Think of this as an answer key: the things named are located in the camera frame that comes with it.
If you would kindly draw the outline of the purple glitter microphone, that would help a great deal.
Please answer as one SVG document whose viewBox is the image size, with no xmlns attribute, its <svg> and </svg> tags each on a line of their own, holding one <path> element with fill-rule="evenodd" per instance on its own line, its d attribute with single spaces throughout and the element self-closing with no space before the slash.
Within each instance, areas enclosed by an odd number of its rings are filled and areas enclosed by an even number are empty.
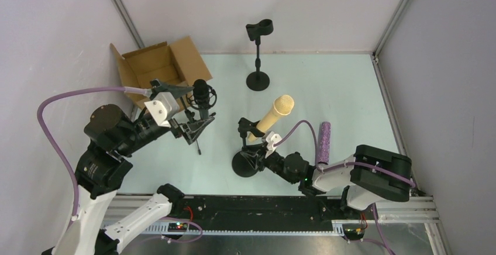
<svg viewBox="0 0 496 255">
<path fill-rule="evenodd" d="M 329 164 L 330 137 L 331 137 L 331 123 L 322 122 L 319 127 L 317 149 L 316 149 L 315 163 L 317 166 Z"/>
</svg>

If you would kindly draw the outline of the beige microphone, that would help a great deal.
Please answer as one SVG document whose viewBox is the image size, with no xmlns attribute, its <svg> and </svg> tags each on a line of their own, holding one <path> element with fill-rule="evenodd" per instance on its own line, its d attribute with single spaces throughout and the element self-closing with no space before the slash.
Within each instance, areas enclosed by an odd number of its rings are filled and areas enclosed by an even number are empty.
<svg viewBox="0 0 496 255">
<path fill-rule="evenodd" d="M 267 114 L 256 123 L 256 129 L 265 133 L 279 119 L 288 116 L 292 112 L 294 105 L 294 99 L 290 95 L 285 94 L 276 98 Z"/>
</svg>

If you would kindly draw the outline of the black tripod shock mount stand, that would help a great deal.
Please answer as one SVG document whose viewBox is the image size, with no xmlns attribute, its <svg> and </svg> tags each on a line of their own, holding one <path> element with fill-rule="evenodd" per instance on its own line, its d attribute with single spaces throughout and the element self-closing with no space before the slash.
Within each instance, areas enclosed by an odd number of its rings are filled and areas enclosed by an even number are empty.
<svg viewBox="0 0 496 255">
<path fill-rule="evenodd" d="M 199 120 L 206 119 L 209 116 L 215 116 L 215 112 L 209 113 L 209 110 L 213 108 L 217 102 L 216 91 L 207 84 L 205 80 L 196 80 L 193 83 L 194 90 L 192 95 L 186 97 L 186 101 L 192 109 L 199 113 Z M 195 113 L 185 106 L 185 114 L 187 116 L 188 122 L 194 122 Z M 195 142 L 197 145 L 198 154 L 201 155 L 201 149 L 198 140 Z"/>
</svg>

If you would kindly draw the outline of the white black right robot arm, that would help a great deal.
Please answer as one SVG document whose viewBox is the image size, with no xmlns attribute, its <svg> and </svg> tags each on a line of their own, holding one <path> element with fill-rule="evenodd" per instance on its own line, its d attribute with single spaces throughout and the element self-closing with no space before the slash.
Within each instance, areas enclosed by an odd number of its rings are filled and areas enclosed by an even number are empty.
<svg viewBox="0 0 496 255">
<path fill-rule="evenodd" d="M 409 157 L 365 144 L 335 164 L 313 166 L 299 152 L 283 157 L 267 143 L 243 147 L 232 159 L 238 176 L 248 178 L 268 169 L 286 182 L 298 184 L 299 191 L 308 197 L 343 188 L 342 205 L 358 211 L 380 200 L 409 201 L 416 186 L 411 167 Z"/>
</svg>

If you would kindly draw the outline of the black round-base clamp stand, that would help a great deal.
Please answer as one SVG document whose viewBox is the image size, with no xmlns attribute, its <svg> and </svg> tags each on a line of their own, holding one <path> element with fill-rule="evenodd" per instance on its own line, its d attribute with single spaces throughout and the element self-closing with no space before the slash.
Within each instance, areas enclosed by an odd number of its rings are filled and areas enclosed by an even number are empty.
<svg viewBox="0 0 496 255">
<path fill-rule="evenodd" d="M 240 177 L 249 178 L 258 172 L 257 152 L 261 144 L 254 146 L 247 145 L 247 137 L 253 134 L 255 139 L 263 137 L 264 132 L 256 128 L 258 122 L 251 122 L 246 118 L 240 118 L 237 131 L 242 138 L 243 146 L 232 158 L 232 169 Z"/>
</svg>

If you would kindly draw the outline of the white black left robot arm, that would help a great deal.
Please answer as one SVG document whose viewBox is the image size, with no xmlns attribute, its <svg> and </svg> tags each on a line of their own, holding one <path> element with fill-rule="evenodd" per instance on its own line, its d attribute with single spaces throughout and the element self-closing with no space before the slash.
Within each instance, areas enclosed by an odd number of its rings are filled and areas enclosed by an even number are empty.
<svg viewBox="0 0 496 255">
<path fill-rule="evenodd" d="M 144 95 L 145 109 L 131 120 L 117 105 L 100 106 L 84 128 L 90 143 L 76 168 L 61 155 L 73 184 L 73 208 L 67 230 L 47 254 L 120 254 L 154 222 L 186 210 L 184 193 L 164 184 L 144 205 L 114 225 L 102 227 L 107 209 L 133 167 L 132 154 L 166 133 L 195 143 L 214 120 L 210 109 L 216 104 L 216 91 L 204 80 L 183 87 L 157 79 L 149 89 L 116 87 L 116 91 Z"/>
</svg>

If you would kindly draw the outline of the brown cardboard box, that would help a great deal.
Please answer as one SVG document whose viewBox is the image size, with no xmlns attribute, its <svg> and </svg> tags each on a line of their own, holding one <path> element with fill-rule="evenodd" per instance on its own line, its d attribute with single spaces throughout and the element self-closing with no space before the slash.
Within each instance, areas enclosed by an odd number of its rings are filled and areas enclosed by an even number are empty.
<svg viewBox="0 0 496 255">
<path fill-rule="evenodd" d="M 198 79 L 212 79 L 190 36 L 125 54 L 120 54 L 112 43 L 109 47 L 117 64 L 120 82 L 125 87 L 151 88 L 150 81 L 155 79 L 180 86 L 192 86 Z"/>
</svg>

